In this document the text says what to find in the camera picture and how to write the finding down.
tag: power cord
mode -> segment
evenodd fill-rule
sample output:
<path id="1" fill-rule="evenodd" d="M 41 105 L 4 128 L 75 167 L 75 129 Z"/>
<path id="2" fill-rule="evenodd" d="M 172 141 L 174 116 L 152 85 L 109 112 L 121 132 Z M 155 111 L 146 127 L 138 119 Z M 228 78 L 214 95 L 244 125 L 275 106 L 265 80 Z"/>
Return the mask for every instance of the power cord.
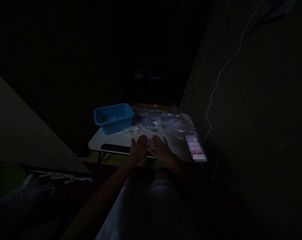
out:
<path id="1" fill-rule="evenodd" d="M 228 63 L 235 57 L 235 55 L 239 52 L 239 50 L 240 50 L 240 48 L 241 48 L 241 46 L 242 46 L 242 40 L 243 40 L 244 32 L 245 32 L 247 26 L 249 25 L 249 23 L 251 22 L 252 18 L 254 17 L 254 15 L 256 14 L 256 12 L 257 12 L 257 10 L 258 10 L 258 8 L 259 8 L 259 6 L 261 5 L 262 2 L 263 2 L 263 0 L 260 1 L 260 3 L 258 4 L 258 6 L 256 7 L 254 13 L 252 14 L 251 18 L 249 19 L 248 23 L 245 25 L 245 27 L 244 27 L 244 29 L 243 29 L 243 32 L 242 32 L 242 34 L 241 34 L 240 45 L 239 45 L 238 50 L 237 50 L 237 51 L 235 52 L 235 54 L 229 59 L 229 61 L 227 61 L 227 63 L 224 65 L 224 67 L 222 68 L 222 70 L 220 71 L 220 73 L 219 73 L 219 75 L 218 75 L 217 83 L 216 83 L 216 85 L 215 85 L 215 87 L 214 87 L 214 89 L 213 89 L 213 91 L 212 91 L 212 93 L 211 93 L 209 107 L 208 107 L 208 109 L 207 109 L 207 112 L 205 113 L 205 118 L 207 119 L 207 121 L 208 121 L 209 124 L 210 124 L 210 128 L 209 128 L 209 131 L 208 131 L 208 133 L 207 133 L 206 136 L 208 136 L 208 134 L 210 133 L 211 128 L 212 128 L 211 122 L 210 122 L 209 119 L 208 119 L 208 111 L 210 110 L 211 103 L 212 103 L 212 96 L 213 96 L 213 93 L 214 93 L 215 89 L 216 89 L 217 86 L 218 86 L 219 79 L 220 79 L 220 75 L 221 75 L 222 71 L 224 70 L 224 68 L 227 66 L 227 64 L 228 64 Z M 211 181 L 213 181 L 213 180 L 216 178 L 216 171 L 217 171 L 217 166 L 218 166 L 218 158 L 216 157 L 216 155 L 215 155 L 213 152 L 211 152 L 211 153 L 212 153 L 212 154 L 215 156 L 215 158 L 216 158 L 216 164 L 215 164 L 216 167 L 215 167 L 215 171 L 214 171 L 214 176 L 210 177 L 210 176 L 207 174 L 207 172 L 206 172 L 205 169 L 204 169 L 203 164 L 202 164 L 202 168 L 203 168 L 205 174 L 207 175 L 207 177 L 210 178 Z"/>

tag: green object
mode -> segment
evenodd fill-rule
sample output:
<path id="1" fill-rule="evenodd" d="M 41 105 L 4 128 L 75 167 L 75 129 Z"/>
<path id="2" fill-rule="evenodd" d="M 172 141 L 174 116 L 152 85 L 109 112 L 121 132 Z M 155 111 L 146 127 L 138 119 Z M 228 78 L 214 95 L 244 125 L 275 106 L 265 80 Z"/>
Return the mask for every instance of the green object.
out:
<path id="1" fill-rule="evenodd" d="M 25 179 L 25 171 L 18 165 L 0 164 L 0 199 L 20 186 Z"/>

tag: blue plastic basin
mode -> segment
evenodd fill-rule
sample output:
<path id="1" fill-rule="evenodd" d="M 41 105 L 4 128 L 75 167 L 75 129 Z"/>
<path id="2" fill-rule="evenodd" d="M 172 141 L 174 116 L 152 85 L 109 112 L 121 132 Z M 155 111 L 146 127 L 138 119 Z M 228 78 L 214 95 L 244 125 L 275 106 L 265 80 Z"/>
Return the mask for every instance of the blue plastic basin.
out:
<path id="1" fill-rule="evenodd" d="M 134 112 L 127 103 L 94 109 L 95 124 L 100 126 L 105 135 L 132 127 Z"/>

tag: hand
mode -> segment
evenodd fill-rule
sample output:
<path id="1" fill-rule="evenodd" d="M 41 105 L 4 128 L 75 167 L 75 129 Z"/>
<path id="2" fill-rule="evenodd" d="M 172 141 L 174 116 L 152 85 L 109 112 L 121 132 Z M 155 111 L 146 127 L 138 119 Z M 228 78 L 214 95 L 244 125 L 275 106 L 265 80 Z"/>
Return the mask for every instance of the hand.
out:
<path id="1" fill-rule="evenodd" d="M 153 135 L 152 144 L 154 150 L 148 148 L 148 151 L 158 160 L 171 163 L 175 160 L 175 155 L 172 153 L 171 149 L 168 146 L 168 142 L 165 137 L 163 137 L 163 142 L 157 135 Z"/>
<path id="2" fill-rule="evenodd" d="M 138 162 L 146 157 L 148 148 L 148 145 L 146 144 L 146 138 L 147 137 L 144 134 L 141 135 L 136 142 L 134 138 L 132 138 L 130 157 L 134 160 L 137 160 Z"/>

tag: cloth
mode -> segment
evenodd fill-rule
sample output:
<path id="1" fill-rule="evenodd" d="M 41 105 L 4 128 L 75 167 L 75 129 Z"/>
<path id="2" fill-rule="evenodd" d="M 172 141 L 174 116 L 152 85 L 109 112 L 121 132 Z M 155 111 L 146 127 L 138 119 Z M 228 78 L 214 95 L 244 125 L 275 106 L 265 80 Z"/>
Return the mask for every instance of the cloth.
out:
<path id="1" fill-rule="evenodd" d="M 188 206 L 169 180 L 126 180 L 96 240 L 199 239 Z"/>

